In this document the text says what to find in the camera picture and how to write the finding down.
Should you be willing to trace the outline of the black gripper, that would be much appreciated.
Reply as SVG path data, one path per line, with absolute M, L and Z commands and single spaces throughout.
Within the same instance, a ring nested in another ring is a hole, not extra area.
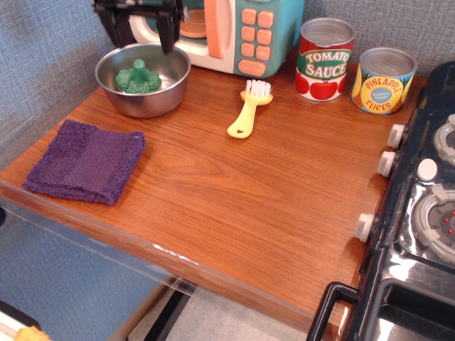
M 128 16 L 157 17 L 162 51 L 172 52 L 180 36 L 180 21 L 188 18 L 182 1 L 93 1 L 102 25 L 117 48 L 132 43 Z

